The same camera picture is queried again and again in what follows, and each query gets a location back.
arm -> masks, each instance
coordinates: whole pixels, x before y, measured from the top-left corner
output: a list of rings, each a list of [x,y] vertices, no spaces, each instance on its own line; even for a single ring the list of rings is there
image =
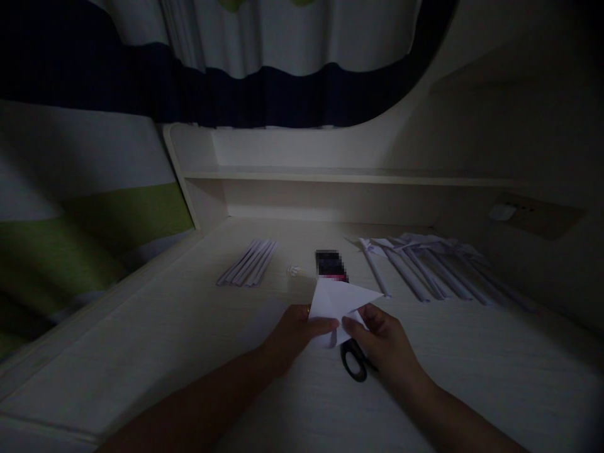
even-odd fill
[[[359,309],[369,330],[344,318],[342,325],[379,369],[379,377],[425,436],[446,452],[526,452],[422,369],[401,323],[372,304]]]
[[[287,372],[312,338],[338,327],[337,320],[307,320],[306,305],[291,305],[258,349],[145,410],[111,436],[99,453],[208,450],[275,378]]]

finger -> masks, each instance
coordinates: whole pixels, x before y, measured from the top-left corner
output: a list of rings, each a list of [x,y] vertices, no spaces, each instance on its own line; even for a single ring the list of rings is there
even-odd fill
[[[359,314],[370,331],[376,333],[389,316],[385,311],[369,303],[359,308]]]
[[[363,324],[356,322],[347,316],[342,318],[342,326],[344,330],[354,338],[363,348],[370,353],[376,344],[376,336],[363,327]]]
[[[308,319],[308,313],[310,313],[309,307],[310,305],[295,304],[290,305],[288,310],[293,316],[296,317],[296,319],[306,321]]]
[[[313,318],[305,326],[305,332],[315,338],[330,333],[338,328],[340,322],[334,318]]]

desk surface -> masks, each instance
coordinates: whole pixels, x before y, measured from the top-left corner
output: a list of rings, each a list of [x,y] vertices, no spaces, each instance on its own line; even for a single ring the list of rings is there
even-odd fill
[[[350,282],[377,291],[363,254],[350,241],[403,230],[430,232],[229,218],[205,238],[194,233],[168,258],[47,335],[22,362],[10,363],[0,383],[12,379],[14,388],[5,392],[0,411],[27,429],[56,428],[94,442],[241,353],[237,335],[269,297],[309,303],[316,249],[339,249]],[[262,285],[216,287],[253,238],[279,241]],[[600,343],[547,310],[529,315],[456,299],[421,304],[386,260],[376,258],[376,264],[393,295],[376,304],[402,321],[438,384],[532,451],[579,449],[601,402]],[[287,277],[288,265],[309,276]],[[25,362],[35,371],[14,385]],[[219,451],[250,448],[430,451],[375,379],[359,384],[347,375],[337,349],[307,349],[218,445]]]

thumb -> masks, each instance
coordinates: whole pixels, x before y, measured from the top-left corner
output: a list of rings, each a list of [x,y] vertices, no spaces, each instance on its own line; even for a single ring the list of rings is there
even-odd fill
[[[347,316],[342,318],[342,326],[344,330],[354,338],[359,345],[365,348],[369,353],[373,350],[376,343],[376,337],[370,331],[363,327],[363,324],[351,319]]]
[[[306,332],[311,338],[330,333],[338,328],[340,322],[334,318],[313,318],[306,323]]]

curtain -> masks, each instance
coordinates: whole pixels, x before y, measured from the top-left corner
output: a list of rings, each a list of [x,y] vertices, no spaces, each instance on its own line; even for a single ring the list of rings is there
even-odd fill
[[[435,55],[455,0],[22,0],[0,96],[207,127],[353,126]]]
[[[193,225],[161,123],[352,126],[419,80],[454,0],[0,6],[0,357]]]

